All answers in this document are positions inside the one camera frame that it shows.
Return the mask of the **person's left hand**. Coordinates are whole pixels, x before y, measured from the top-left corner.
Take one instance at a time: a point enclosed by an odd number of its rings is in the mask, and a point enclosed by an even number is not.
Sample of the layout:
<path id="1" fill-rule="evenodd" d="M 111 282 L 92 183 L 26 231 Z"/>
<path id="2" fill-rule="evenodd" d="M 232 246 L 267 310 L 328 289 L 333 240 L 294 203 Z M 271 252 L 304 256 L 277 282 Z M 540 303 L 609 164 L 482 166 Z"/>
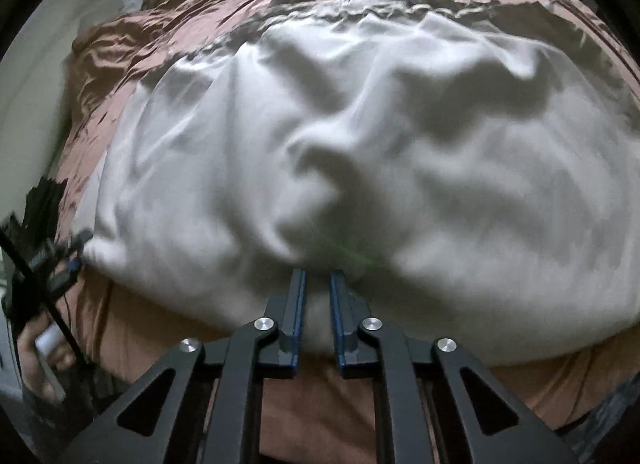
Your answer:
<path id="1" fill-rule="evenodd" d="M 58 406 L 66 396 L 61 384 L 76 356 L 51 314 L 42 309 L 17 337 L 22 383 L 37 398 Z"/>

